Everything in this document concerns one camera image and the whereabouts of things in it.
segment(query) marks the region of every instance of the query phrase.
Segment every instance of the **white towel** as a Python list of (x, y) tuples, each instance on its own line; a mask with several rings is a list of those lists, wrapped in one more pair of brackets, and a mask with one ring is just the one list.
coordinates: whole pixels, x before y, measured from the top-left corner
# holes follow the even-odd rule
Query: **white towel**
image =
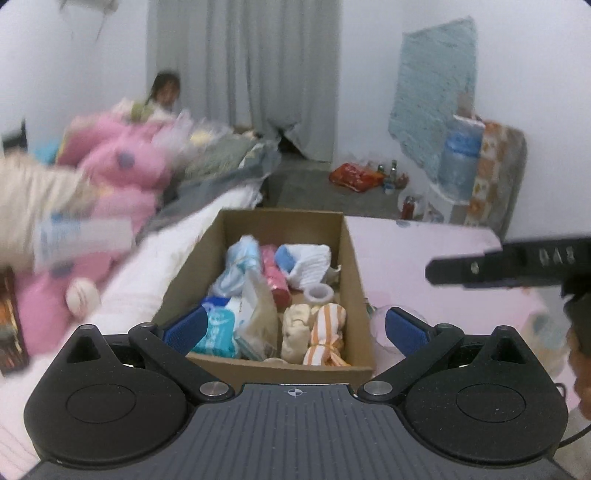
[(295, 267), (286, 275), (295, 290), (322, 283), (330, 268), (330, 248), (327, 245), (286, 245), (295, 259)]

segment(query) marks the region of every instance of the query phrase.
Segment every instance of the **striped cloth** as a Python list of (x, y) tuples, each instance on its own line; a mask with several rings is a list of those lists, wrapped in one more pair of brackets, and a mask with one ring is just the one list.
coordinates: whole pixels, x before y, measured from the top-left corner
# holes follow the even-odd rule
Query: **striped cloth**
[(346, 318), (346, 310), (336, 303), (329, 303), (320, 308), (312, 328), (310, 348), (304, 357), (304, 365), (349, 366), (340, 357), (344, 346), (341, 331), (345, 326)]

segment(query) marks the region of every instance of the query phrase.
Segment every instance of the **tape roll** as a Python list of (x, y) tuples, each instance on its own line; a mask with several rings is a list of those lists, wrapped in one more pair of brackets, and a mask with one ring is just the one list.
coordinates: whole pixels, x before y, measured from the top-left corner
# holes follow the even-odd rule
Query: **tape roll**
[(335, 298), (335, 291), (325, 283), (317, 283), (304, 289), (304, 298), (313, 305), (326, 305)]

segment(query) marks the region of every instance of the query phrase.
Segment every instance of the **gray floor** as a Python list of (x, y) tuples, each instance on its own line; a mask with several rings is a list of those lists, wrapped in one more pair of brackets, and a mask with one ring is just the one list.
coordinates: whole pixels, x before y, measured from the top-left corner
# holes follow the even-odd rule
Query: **gray floor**
[(345, 215), (400, 218), (398, 195), (386, 195), (381, 188), (356, 193), (329, 182), (330, 164), (283, 155), (281, 167), (269, 178), (265, 206), (343, 212)]

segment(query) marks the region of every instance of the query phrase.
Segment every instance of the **girl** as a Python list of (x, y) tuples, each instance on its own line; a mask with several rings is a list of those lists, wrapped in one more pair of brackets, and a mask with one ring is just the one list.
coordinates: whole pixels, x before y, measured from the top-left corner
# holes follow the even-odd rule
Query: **girl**
[(174, 104), (181, 93), (181, 80), (177, 73), (160, 72), (154, 79), (150, 95), (145, 102), (134, 103), (131, 109), (131, 121), (144, 123), (157, 111), (163, 111), (165, 117), (173, 113)]

